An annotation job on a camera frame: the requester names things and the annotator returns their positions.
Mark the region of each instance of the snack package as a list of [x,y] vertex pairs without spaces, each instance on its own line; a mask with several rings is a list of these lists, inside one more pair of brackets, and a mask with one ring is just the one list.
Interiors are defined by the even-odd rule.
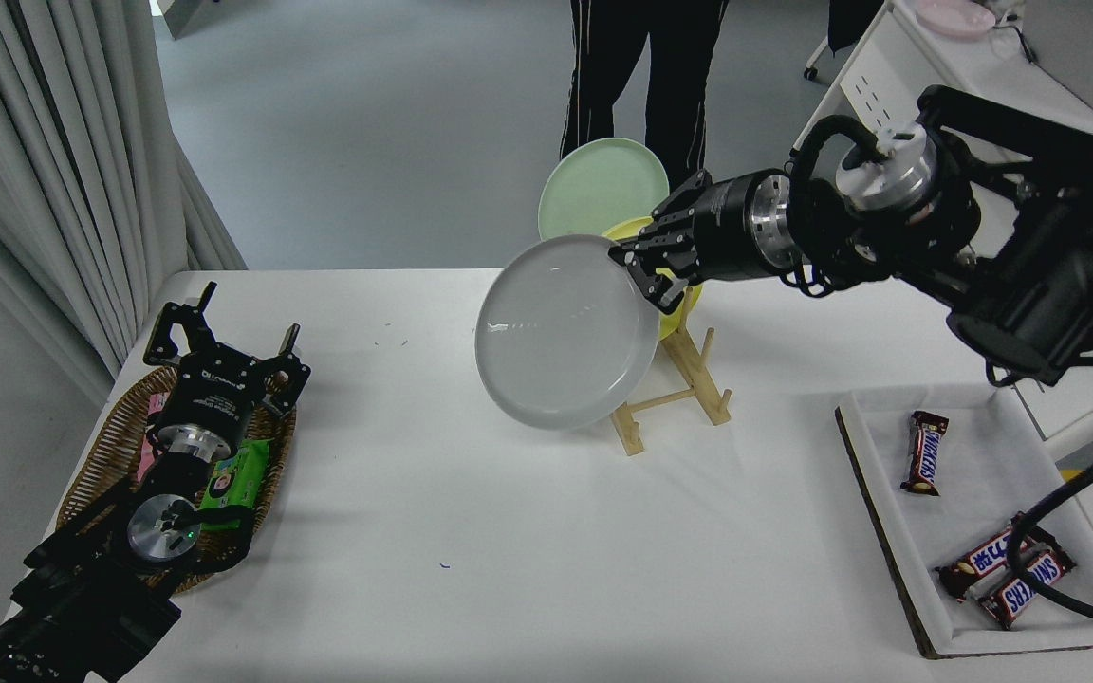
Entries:
[[[1023,514],[1015,514],[1010,519],[1010,523],[991,535],[988,541],[954,558],[947,566],[937,567],[939,584],[949,596],[959,602],[964,601],[966,597],[975,597],[971,596],[971,592],[974,592],[976,588],[985,587],[985,579],[1007,566],[1006,553],[1008,545],[1010,545],[1010,531],[1014,528],[1015,522],[1019,522],[1021,516]],[[1032,529],[1026,539],[1020,542],[1019,552],[1025,553],[1036,543],[1060,550],[1057,539],[1054,539],[1051,533],[1036,527]]]
[[151,393],[151,399],[149,400],[146,432],[142,433],[142,447],[139,450],[138,471],[133,473],[133,480],[138,481],[139,484],[142,483],[143,479],[146,479],[146,472],[151,471],[151,468],[154,467],[154,446],[151,445],[151,432],[157,420],[160,420],[160,413],[163,412],[163,407],[166,405],[167,397],[168,392]]
[[[1057,549],[1044,549],[1036,553],[1032,562],[1027,563],[1027,572],[1032,577],[1039,580],[1045,586],[1051,586],[1062,579],[1070,570],[1074,569],[1074,561],[1067,557]],[[998,626],[1010,631],[1019,615],[1032,600],[1038,596],[1023,580],[1010,578],[1003,580],[1001,586],[994,589],[992,593],[985,596],[977,602],[985,609],[989,616],[992,616]]]
[[[234,457],[213,463],[209,485],[200,501],[200,509],[218,509],[226,506],[256,506],[256,495],[260,492],[263,473],[269,468],[269,441],[244,440]],[[237,529],[237,520],[226,523],[205,523],[203,531]]]
[[938,496],[939,490],[933,487],[933,468],[939,462],[939,444],[947,433],[948,422],[945,416],[926,411],[915,411],[912,415],[909,471],[902,482],[905,492]]

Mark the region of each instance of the trousers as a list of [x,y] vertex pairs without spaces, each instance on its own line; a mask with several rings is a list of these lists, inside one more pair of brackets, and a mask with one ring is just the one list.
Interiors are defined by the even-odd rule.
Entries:
[[669,187],[703,167],[707,73],[728,0],[572,0],[572,70],[560,158],[615,133],[613,105],[650,39],[644,143]]

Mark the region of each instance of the tray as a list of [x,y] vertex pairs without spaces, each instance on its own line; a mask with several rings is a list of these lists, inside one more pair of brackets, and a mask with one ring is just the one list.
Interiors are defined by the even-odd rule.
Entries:
[[[74,483],[70,484],[66,497],[61,501],[61,506],[57,511],[57,528],[73,518],[75,514],[83,510],[89,503],[95,501],[107,492],[109,485],[116,484],[122,476],[129,476],[133,481],[133,473],[138,471],[140,461],[140,446],[142,437],[146,433],[148,402],[151,393],[169,392],[175,386],[177,373],[175,368],[157,368],[138,384],[131,386],[116,405],[104,419],[104,425],[99,428],[94,444],[91,445],[91,452],[87,454],[83,467],[80,468]],[[294,427],[298,422],[296,410],[290,411],[281,421],[273,420],[273,416],[265,410],[256,410],[248,424],[247,438],[270,438],[269,445],[269,467],[265,470],[263,480],[260,483],[260,492],[256,494],[256,519],[252,522],[252,533],[260,531],[265,516],[268,516],[272,506],[273,497],[277,496],[278,485],[281,484],[281,476],[285,471],[285,462],[290,457],[291,438],[294,435]],[[204,558],[222,558],[234,550],[234,532],[231,531],[204,531],[197,540],[197,550]],[[177,593],[187,591],[203,580],[213,576],[212,574],[200,574],[184,579],[176,589]]]
[[[951,421],[939,452],[938,497],[900,490],[908,468],[907,420],[915,410]],[[1090,619],[1036,598],[1011,631],[1001,631],[974,600],[947,596],[932,572],[1061,484],[1014,392],[978,385],[869,390],[838,401],[836,415],[924,657],[1093,648]],[[1093,604],[1093,530],[1077,502],[1041,527],[1079,563],[1058,588]]]

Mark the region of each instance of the candy bar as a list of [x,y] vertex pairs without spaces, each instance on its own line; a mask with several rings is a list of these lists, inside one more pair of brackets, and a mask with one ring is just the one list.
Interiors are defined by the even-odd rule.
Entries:
[[[1067,555],[1059,553],[1055,549],[1041,550],[1036,557],[1027,563],[1027,572],[1032,573],[1032,578],[1039,580],[1045,586],[1057,584],[1068,572],[1074,569],[1074,561]],[[977,602],[985,608],[986,613],[992,616],[998,626],[1010,629],[1014,621],[1032,604],[1033,598],[1038,596],[1020,578],[1003,580],[992,593],[985,596]]]
[[[983,586],[982,582],[985,578],[1007,565],[1006,552],[1010,541],[1010,529],[1014,528],[1014,523],[1019,521],[1021,516],[1023,514],[1015,514],[1010,523],[1007,523],[1006,529],[998,531],[988,541],[976,545],[968,553],[960,555],[948,566],[938,567],[939,582],[942,584],[949,596],[955,598],[956,601],[964,601],[968,589]],[[1019,545],[1019,552],[1026,552],[1034,543],[1044,543],[1049,547],[1060,550],[1060,545],[1057,544],[1057,540],[1051,533],[1036,527]]]
[[909,474],[902,482],[905,492],[938,496],[933,487],[933,468],[939,461],[939,441],[947,433],[947,419],[926,411],[915,411],[909,424]]

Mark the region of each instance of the gray floor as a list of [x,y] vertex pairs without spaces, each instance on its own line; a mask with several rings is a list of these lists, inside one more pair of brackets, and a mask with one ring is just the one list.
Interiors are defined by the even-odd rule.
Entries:
[[[824,93],[801,72],[827,8],[732,0],[708,82],[716,177],[786,161]],[[567,1],[226,0],[155,33],[171,121],[248,267],[503,267],[537,240]],[[616,133],[643,139],[646,91],[645,58]]]

